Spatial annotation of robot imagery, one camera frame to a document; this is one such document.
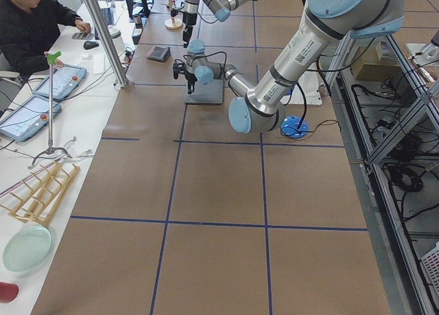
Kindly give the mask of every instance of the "man's hand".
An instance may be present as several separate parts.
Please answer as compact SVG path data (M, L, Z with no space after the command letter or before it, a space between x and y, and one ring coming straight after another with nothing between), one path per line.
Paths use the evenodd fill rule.
M90 23L88 23L88 22L84 22L83 20L76 19L76 20L75 20L75 24L76 24L76 27L77 27L82 33L88 34L89 32L91 32L91 26L90 26Z
M55 60L55 64L54 64L55 69L63 68L63 66L64 66L63 61L61 61L60 59Z

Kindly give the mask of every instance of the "cardboard box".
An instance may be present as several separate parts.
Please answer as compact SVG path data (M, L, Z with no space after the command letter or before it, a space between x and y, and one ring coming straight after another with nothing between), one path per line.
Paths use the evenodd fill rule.
M365 47L359 47L354 55L353 61L356 60L365 49ZM368 48L366 52L352 64L351 69L352 75L356 80L369 82L383 82L401 71L401 68L396 63L379 61L377 51L373 47Z

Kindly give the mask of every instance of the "petri dish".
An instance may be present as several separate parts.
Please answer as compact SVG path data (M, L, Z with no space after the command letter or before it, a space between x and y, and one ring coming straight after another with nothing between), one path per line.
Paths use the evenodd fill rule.
M27 272L43 262L51 243L49 229L40 225L25 227L6 245L3 264L11 272Z

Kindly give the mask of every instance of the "metal frame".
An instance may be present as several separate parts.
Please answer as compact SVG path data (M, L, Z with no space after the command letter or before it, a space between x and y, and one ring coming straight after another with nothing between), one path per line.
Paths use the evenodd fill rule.
M329 70L339 69L348 58L355 41L346 39L347 37L348 35L346 35L338 45L336 51L337 56L331 62ZM434 98L439 94L439 82L436 82L430 89L426 87L419 75L406 61L393 37L387 36L386 38L396 54L403 73L405 74L411 87L414 89L417 99L401 117L399 124L394 125L390 133L385 136L378 146L373 146L369 139L367 128L361 118L361 113L357 107L357 102L355 101L354 95L348 87L345 87L345 89L348 101L353 109L355 123L359 128L361 139L366 149L366 162L377 180L381 195L385 201L385 208L392 224L392 229L394 231L396 240L398 241L401 254L404 258L403 260L412 281L412 285L416 291L416 298L418 299L420 308L422 309L424 315L434 315L434 307L431 304L428 293L423 284L423 280L418 272L416 258L413 255L409 242L405 236L403 225L399 219L399 214L396 210L396 207L393 204L390 190L388 189L387 179L380 168L379 163L405 136L405 131L410 131L425 115L428 115L435 129L439 131L439 110L438 105L434 102ZM350 71L344 70L340 72L344 86L347 86L347 74L350 74ZM333 72L330 72L327 75L329 78L329 85L331 86L335 81L335 75L336 73Z
M95 28L99 33L99 39L102 41L105 53L110 61L112 70L114 71L120 87L124 87L128 83L125 71L120 63L119 55L116 51L115 44L112 41L110 32L105 24L104 18L101 14L101 9L97 0L83 0L88 12L95 24Z

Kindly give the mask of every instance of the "barcode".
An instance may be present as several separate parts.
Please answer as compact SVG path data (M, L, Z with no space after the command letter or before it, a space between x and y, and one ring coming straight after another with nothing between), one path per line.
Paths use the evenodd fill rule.
M305 59L305 56L299 53L299 54L296 56L296 59L295 59L295 60L296 60L297 62L299 62L299 63L302 63L304 59Z

